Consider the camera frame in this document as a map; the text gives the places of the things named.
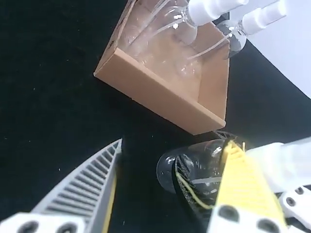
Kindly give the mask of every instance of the white spray nozzle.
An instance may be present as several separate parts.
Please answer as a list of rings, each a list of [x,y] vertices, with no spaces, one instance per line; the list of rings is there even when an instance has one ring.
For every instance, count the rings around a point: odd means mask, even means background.
[[[202,26],[218,19],[222,14],[246,5],[249,0],[190,0],[188,10],[191,20]]]
[[[244,32],[253,35],[286,15],[287,11],[283,0],[276,1],[263,8],[257,8],[244,15],[242,19]]]

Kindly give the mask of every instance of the glass bottle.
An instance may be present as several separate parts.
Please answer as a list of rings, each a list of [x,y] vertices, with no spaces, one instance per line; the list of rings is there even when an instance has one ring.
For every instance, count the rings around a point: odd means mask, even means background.
[[[172,67],[172,57],[179,56],[196,39],[199,26],[247,3],[248,0],[190,0],[186,7],[167,7],[144,28],[126,52],[153,72],[165,76]]]
[[[163,8],[173,6],[186,6],[189,0],[141,0],[135,6],[127,20],[120,38],[120,47],[126,49],[135,38],[152,22],[155,16],[161,17]]]
[[[223,33],[224,37],[213,46],[209,46],[206,50],[196,53],[195,55],[176,57],[175,66],[179,75],[189,77],[191,74],[200,72],[200,58],[203,55],[220,49],[224,45],[229,44],[228,59],[240,52],[245,44],[248,36],[253,35],[265,29],[269,24],[278,21],[286,16],[286,7],[284,1],[276,1],[263,8],[257,8],[254,11],[244,15],[239,21],[225,20],[217,25],[217,28]]]

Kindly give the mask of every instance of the black fabric background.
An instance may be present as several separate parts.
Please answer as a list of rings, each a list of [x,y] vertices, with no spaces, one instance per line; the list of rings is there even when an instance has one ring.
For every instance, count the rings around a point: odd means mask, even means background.
[[[30,211],[108,143],[126,139],[111,232],[193,232],[156,181],[193,137],[93,77],[125,0],[0,2],[0,219]],[[230,62],[226,130],[254,145],[310,135],[311,101],[249,42]]]

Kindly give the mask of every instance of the cardboard box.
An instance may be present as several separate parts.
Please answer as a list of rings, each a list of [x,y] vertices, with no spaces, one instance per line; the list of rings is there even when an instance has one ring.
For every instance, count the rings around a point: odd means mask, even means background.
[[[191,134],[224,127],[229,72],[229,60],[224,57],[228,46],[201,58],[199,79],[159,77],[118,45],[133,7],[135,0],[129,0],[94,76]],[[192,49],[199,51],[221,38],[223,35],[214,24],[199,27],[199,43]]]

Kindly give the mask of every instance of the screw hole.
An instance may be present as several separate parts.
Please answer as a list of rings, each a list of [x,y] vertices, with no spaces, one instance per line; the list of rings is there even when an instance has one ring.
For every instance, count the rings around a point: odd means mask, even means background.
[[[24,223],[18,230],[18,233],[35,233],[39,224],[35,221]]]
[[[271,220],[262,219],[258,222],[257,227],[265,232],[269,233],[279,233],[280,230],[278,226]]]
[[[295,192],[296,192],[297,194],[299,194],[299,195],[302,195],[302,194],[304,193],[304,191],[303,191],[303,189],[302,189],[301,187],[297,188],[297,189],[295,190]]]
[[[218,215],[233,222],[239,221],[239,213],[232,206],[226,205],[220,208]]]
[[[294,199],[292,199],[292,198],[286,198],[286,202],[287,202],[287,204],[289,204],[289,206],[295,206],[296,205],[296,201],[294,201]]]
[[[76,233],[76,232],[77,226],[74,223],[66,223],[57,230],[57,233]]]

